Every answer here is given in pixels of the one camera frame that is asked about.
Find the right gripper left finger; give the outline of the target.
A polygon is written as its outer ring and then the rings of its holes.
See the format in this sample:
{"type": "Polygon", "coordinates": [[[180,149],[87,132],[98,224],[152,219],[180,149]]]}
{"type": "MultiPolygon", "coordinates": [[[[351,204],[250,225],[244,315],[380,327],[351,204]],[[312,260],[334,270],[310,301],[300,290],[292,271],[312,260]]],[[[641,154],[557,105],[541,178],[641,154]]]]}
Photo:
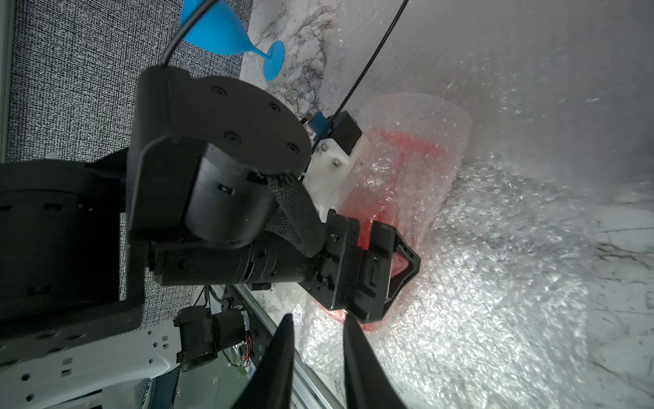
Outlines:
{"type": "Polygon", "coordinates": [[[292,314],[281,320],[250,383],[233,404],[237,408],[290,408],[295,359],[292,314]]]}

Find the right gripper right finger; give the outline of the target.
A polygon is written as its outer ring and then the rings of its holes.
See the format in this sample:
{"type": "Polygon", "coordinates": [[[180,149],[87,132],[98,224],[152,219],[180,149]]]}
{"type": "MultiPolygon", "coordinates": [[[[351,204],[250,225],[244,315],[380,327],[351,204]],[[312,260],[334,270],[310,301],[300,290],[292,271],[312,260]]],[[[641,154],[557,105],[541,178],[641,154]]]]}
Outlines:
{"type": "Polygon", "coordinates": [[[352,315],[344,321],[343,355],[347,408],[406,408],[352,315]]]}

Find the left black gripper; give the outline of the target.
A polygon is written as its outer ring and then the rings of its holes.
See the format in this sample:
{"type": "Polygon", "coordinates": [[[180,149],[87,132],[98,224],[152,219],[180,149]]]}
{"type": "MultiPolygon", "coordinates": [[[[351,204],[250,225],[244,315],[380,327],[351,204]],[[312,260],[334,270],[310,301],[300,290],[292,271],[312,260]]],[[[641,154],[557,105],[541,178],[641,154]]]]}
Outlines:
{"type": "Polygon", "coordinates": [[[362,323],[378,321],[378,255],[383,269],[383,311],[419,273],[421,258],[397,228],[328,212],[326,240],[312,259],[315,276],[301,283],[329,311],[347,311],[362,323]]]}

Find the red wine glass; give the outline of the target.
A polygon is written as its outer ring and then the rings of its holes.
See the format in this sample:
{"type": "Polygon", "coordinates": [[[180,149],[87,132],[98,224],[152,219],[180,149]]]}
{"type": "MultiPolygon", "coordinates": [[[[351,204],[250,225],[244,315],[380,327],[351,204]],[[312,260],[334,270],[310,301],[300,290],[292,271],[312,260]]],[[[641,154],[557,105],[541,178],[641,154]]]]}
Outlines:
{"type": "MultiPolygon", "coordinates": [[[[367,102],[354,122],[362,131],[356,184],[337,210],[342,216],[398,229],[418,254],[424,231],[451,188],[472,129],[469,115],[435,95],[400,92],[367,102]]],[[[383,269],[378,255],[378,321],[383,269]]]]}

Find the blue wine glass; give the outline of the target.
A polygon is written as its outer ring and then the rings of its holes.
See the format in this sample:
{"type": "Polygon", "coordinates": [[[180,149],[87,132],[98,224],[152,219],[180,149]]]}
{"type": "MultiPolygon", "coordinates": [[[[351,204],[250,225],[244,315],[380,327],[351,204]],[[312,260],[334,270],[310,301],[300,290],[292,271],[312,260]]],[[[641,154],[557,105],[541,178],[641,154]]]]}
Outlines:
{"type": "Polygon", "coordinates": [[[219,56],[236,56],[250,52],[264,59],[262,73],[273,81],[284,65],[284,43],[276,41],[267,52],[258,49],[248,36],[242,21],[225,1],[218,1],[195,24],[185,40],[219,56]]]}

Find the clear bubble wrap sheet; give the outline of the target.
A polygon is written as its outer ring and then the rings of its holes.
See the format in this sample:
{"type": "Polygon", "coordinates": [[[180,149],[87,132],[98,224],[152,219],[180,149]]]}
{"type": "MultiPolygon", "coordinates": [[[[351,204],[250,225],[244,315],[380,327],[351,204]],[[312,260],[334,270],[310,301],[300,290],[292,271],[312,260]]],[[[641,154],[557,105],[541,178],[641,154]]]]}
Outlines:
{"type": "Polygon", "coordinates": [[[650,1],[340,1],[320,100],[437,95],[472,158],[599,196],[653,186],[650,1]]]}

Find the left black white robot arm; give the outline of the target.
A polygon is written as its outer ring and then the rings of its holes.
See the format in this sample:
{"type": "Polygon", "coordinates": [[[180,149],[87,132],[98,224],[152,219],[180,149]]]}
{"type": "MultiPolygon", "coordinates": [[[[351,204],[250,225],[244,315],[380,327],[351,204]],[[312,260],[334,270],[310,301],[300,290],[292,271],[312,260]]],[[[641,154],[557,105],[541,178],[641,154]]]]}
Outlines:
{"type": "Polygon", "coordinates": [[[345,118],[324,149],[281,102],[235,78],[169,65],[139,77],[130,144],[92,163],[1,167],[1,405],[49,408],[162,381],[229,351],[249,383],[238,408],[329,400],[240,285],[296,283],[345,315],[350,408],[403,403],[361,325],[420,268],[400,232],[333,203],[361,146],[345,118]]]}

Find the aluminium front rail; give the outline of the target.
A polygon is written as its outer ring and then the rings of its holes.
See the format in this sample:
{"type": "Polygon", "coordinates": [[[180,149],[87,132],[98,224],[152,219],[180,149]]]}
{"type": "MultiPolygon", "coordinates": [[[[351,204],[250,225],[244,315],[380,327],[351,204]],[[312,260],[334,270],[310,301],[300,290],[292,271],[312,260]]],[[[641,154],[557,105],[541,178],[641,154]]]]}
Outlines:
{"type": "Polygon", "coordinates": [[[291,317],[280,325],[268,316],[243,285],[226,286],[231,305],[245,307],[254,340],[254,373],[235,408],[343,408],[326,384],[293,349],[291,317]]]}

